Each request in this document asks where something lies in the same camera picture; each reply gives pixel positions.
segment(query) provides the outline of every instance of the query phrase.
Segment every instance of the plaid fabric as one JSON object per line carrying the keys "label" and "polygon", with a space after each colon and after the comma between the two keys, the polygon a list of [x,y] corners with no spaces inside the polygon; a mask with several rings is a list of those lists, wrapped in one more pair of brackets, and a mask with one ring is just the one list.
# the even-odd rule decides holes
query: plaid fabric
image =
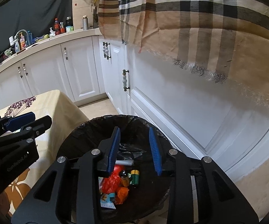
{"label": "plaid fabric", "polygon": [[100,30],[269,102],[269,0],[100,0]]}

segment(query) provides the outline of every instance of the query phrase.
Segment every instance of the black curtain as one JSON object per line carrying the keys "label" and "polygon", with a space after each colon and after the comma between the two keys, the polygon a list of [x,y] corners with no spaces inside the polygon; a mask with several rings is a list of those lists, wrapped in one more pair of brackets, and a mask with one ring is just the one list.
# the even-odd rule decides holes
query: black curtain
{"label": "black curtain", "polygon": [[10,0],[0,6],[0,53],[10,47],[9,37],[30,30],[33,38],[49,34],[55,18],[72,17],[72,0]]}

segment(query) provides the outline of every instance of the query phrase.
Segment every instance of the metal water bottle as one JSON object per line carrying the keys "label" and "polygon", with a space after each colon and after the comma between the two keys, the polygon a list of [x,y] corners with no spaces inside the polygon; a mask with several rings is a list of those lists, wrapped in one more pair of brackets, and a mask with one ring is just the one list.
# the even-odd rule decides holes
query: metal water bottle
{"label": "metal water bottle", "polygon": [[87,15],[83,16],[83,30],[88,30],[89,25],[88,25],[88,17]]}

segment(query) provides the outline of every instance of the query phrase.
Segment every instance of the faucet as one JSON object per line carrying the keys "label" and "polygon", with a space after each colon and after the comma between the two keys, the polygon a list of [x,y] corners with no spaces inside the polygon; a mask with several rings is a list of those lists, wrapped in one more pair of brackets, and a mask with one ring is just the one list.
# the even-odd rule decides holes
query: faucet
{"label": "faucet", "polygon": [[31,45],[31,41],[30,41],[30,38],[29,38],[29,34],[28,34],[28,32],[27,32],[26,30],[24,30],[24,29],[21,29],[20,31],[18,31],[18,32],[16,33],[16,35],[14,36],[14,40],[18,39],[18,34],[19,34],[20,32],[25,32],[25,33],[26,33],[26,35],[27,35],[27,41],[28,41],[28,44],[26,45],[26,47],[30,46],[30,45]]}

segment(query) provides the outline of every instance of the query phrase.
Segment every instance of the trash can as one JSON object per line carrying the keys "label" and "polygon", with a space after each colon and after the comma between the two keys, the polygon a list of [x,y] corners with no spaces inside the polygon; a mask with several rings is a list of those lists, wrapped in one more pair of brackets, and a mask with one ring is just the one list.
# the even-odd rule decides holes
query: trash can
{"label": "trash can", "polygon": [[[161,209],[171,182],[169,177],[157,176],[154,169],[149,144],[149,128],[154,126],[136,116],[107,115],[81,124],[65,139],[57,157],[81,157],[97,148],[102,140],[110,138],[115,126],[121,130],[117,160],[133,159],[140,169],[140,181],[137,188],[129,191],[123,204],[115,205],[116,210],[102,208],[102,218],[108,224],[132,222]],[[169,142],[158,128],[156,130],[159,138]]]}

